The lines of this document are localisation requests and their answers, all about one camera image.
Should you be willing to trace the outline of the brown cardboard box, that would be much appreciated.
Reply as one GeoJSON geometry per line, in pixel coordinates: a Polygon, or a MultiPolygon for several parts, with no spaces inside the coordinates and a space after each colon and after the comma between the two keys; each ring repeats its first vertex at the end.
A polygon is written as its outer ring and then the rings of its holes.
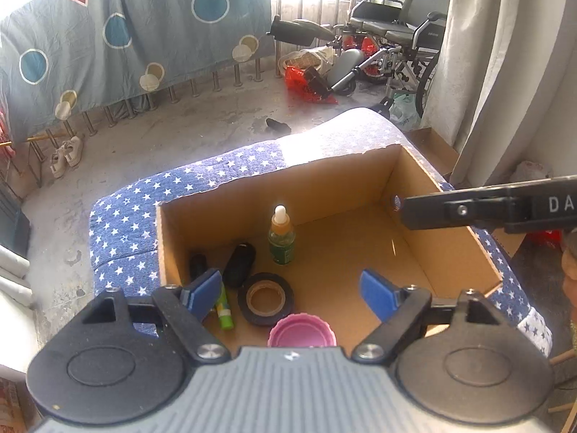
{"type": "Polygon", "coordinates": [[[338,344],[351,350],[379,324],[359,291],[366,269],[445,298],[468,288],[490,294],[501,283],[469,228],[411,231],[401,224],[396,197],[437,191],[417,158],[398,145],[238,178],[158,207],[160,278],[185,283],[195,253],[223,268],[247,241],[256,250],[253,269],[283,277],[294,291],[294,309],[326,321],[338,344]],[[280,204],[296,235],[287,265],[273,260],[268,242],[280,204]]]}

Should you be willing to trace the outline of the black cylinder tube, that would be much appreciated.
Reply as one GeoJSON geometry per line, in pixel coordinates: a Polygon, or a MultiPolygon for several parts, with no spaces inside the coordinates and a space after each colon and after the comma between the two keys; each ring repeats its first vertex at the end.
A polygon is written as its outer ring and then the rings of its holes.
{"type": "Polygon", "coordinates": [[[208,270],[206,257],[203,254],[192,254],[189,259],[190,281],[196,280],[208,270]]]}

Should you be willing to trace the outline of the black oval case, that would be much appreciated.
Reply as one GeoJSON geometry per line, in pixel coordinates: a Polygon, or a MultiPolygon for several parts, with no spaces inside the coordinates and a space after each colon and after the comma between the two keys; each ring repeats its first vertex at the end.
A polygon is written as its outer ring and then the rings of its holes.
{"type": "Polygon", "coordinates": [[[250,276],[256,250],[249,242],[238,244],[228,260],[223,275],[226,287],[239,288],[250,276]]]}

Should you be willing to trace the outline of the black tape roll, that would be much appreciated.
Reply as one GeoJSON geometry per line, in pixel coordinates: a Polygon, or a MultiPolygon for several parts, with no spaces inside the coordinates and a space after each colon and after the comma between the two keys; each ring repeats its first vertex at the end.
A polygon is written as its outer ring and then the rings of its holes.
{"type": "Polygon", "coordinates": [[[294,292],[279,275],[258,273],[239,289],[238,305],[250,324],[273,327],[294,311],[294,292]]]}

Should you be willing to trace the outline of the blue star-patterned cushion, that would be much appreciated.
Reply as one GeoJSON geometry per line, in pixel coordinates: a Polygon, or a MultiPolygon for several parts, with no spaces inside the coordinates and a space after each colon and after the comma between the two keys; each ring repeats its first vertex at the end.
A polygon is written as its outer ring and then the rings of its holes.
{"type": "MultiPolygon", "coordinates": [[[[232,150],[220,156],[155,174],[101,198],[90,214],[90,260],[96,291],[119,287],[128,295],[149,296],[165,283],[159,274],[157,209],[161,204],[204,193],[238,178],[283,170],[314,160],[365,153],[398,145],[409,150],[437,183],[442,177],[382,116],[366,109],[353,109],[307,132],[232,150]]],[[[552,350],[552,332],[530,303],[510,265],[490,233],[473,228],[492,262],[501,283],[484,294],[542,353],[552,350]]],[[[264,346],[272,327],[246,321],[238,305],[238,289],[228,292],[235,328],[223,331],[219,321],[206,325],[231,349],[243,345],[264,346]]]]}

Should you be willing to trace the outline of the pink plastic lid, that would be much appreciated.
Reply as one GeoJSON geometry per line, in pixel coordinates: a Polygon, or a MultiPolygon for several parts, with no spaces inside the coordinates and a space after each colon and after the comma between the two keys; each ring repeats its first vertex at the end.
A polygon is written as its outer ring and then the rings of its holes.
{"type": "Polygon", "coordinates": [[[290,314],[270,330],[267,346],[334,347],[338,345],[330,325],[321,318],[306,313],[290,314]]]}

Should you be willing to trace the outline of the green dropper bottle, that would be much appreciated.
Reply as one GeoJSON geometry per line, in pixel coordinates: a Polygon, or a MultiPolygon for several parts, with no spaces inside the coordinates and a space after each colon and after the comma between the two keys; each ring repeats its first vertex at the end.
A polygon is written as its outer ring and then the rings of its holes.
{"type": "Polygon", "coordinates": [[[271,217],[268,232],[269,249],[273,260],[279,265],[287,265],[294,259],[296,235],[286,207],[277,205],[271,217]]]}

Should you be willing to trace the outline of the beige curtain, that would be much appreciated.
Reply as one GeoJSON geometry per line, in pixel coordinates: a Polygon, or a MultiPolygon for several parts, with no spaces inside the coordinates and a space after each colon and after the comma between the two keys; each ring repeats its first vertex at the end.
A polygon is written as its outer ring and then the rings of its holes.
{"type": "Polygon", "coordinates": [[[459,157],[455,186],[524,160],[576,171],[576,0],[451,0],[424,122],[459,157]]]}

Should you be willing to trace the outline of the small cardboard box on floor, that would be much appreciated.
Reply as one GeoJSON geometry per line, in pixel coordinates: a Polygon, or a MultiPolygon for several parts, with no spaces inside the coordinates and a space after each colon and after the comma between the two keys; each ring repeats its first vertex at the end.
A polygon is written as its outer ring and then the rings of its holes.
{"type": "Polygon", "coordinates": [[[437,172],[448,180],[459,154],[430,127],[407,132],[406,136],[437,172]]]}

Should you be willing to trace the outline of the white shoes pair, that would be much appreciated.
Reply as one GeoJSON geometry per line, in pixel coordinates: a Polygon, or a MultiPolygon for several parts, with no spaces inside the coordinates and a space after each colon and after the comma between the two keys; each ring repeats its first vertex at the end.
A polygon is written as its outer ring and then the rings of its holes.
{"type": "Polygon", "coordinates": [[[73,136],[54,151],[50,158],[50,171],[55,179],[63,177],[68,168],[77,167],[82,160],[83,147],[83,139],[73,136]]]}

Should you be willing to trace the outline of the black wheelchair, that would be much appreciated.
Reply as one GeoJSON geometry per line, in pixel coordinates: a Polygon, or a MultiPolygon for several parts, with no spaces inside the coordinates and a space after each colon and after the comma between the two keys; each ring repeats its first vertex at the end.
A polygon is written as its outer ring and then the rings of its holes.
{"type": "Polygon", "coordinates": [[[348,22],[332,29],[308,19],[273,19],[269,34],[277,42],[309,46],[324,41],[336,51],[327,73],[321,73],[333,95],[350,95],[359,79],[384,87],[375,106],[386,114],[393,93],[415,96],[422,115],[438,64],[450,0],[360,0],[348,22]]]}

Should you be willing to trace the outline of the red plastic bag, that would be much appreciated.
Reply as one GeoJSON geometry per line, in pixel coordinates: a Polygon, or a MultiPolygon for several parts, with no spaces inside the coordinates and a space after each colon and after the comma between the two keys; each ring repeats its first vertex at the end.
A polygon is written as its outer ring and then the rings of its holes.
{"type": "Polygon", "coordinates": [[[338,103],[327,88],[324,78],[313,66],[308,66],[307,69],[288,66],[285,71],[285,84],[290,93],[302,101],[329,105],[338,103]]]}

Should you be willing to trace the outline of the blue patterned hanging sheet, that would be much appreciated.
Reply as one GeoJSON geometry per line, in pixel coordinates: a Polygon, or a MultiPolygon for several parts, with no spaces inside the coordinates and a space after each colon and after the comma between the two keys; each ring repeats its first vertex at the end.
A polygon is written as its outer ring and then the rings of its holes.
{"type": "Polygon", "coordinates": [[[270,56],[271,0],[1,0],[1,116],[22,142],[73,113],[270,56]]]}

